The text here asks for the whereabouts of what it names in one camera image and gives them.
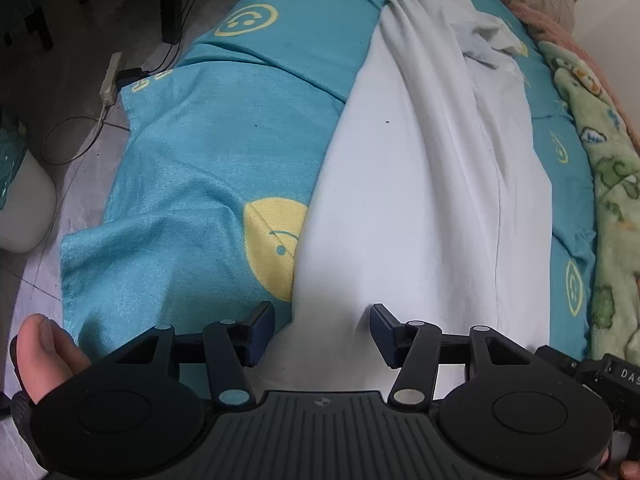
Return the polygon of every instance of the wall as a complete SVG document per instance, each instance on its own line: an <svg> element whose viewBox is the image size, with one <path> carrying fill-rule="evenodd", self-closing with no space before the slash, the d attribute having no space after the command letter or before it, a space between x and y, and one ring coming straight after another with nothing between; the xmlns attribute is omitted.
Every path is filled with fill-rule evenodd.
<svg viewBox="0 0 640 480"><path fill-rule="evenodd" d="M602 67L640 130L640 0L578 0L574 38Z"/></svg>

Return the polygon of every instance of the blue bed sheet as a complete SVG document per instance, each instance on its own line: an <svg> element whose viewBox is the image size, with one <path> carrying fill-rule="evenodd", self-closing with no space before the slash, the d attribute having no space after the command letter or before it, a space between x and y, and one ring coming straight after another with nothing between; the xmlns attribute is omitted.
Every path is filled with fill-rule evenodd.
<svg viewBox="0 0 640 480"><path fill-rule="evenodd" d="M593 179L528 47L534 146L553 186L551 343L581 358L594 266ZM158 322L179 333L261 300L290 321L293 251L384 0L242 0L177 68L122 91L131 136L102 225L61 248L65 327L93 358Z"/></svg>

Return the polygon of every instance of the white cloth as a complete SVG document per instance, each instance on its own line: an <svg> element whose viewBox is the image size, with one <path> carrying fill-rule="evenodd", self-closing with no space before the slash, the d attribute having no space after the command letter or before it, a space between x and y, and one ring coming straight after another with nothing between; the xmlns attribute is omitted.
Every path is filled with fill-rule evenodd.
<svg viewBox="0 0 640 480"><path fill-rule="evenodd" d="M470 0L387 0L306 215L293 323L252 372L257 389L388 394L398 371L369 335L373 303L444 333L484 324L548 343L551 186L523 76L461 44L520 42ZM449 375L437 396L462 380Z"/></svg>

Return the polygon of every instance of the white trash bin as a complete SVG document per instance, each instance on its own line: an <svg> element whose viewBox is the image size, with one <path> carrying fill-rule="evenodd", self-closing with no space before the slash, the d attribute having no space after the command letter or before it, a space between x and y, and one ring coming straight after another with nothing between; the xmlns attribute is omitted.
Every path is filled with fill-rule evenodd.
<svg viewBox="0 0 640 480"><path fill-rule="evenodd" d="M56 188L29 151L0 210L0 248L28 253L40 243L56 212Z"/></svg>

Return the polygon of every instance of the pink blanket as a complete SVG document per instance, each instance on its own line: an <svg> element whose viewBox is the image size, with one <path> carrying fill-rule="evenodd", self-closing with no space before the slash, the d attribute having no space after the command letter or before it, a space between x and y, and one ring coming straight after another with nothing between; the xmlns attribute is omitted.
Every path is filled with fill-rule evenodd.
<svg viewBox="0 0 640 480"><path fill-rule="evenodd" d="M633 143L636 152L640 155L640 136L636 132L635 128L631 125L629 121L628 115L626 115L622 109L620 101L613 93L613 90L609 83L607 82L607 78L604 75L604 72L599 67L599 65L587 54L587 52L582 49L577 43L575 43L574 38L571 37L564 28L558 25L554 20L548 17L546 14L539 12L538 10L533 10L525 4L515 3L509 6L511 12L513 12L516 17L525 25L527 25L527 30L529 31L529 35L533 38L535 42L540 41L549 41L551 43L555 43L558 46L561 46L567 50L573 52L576 56L581 58L589 68L593 70L593 73L600 80L600 84L607 91L609 97L613 101L613 104L618 111L622 120L625 121L626 124L626 132Z"/></svg>

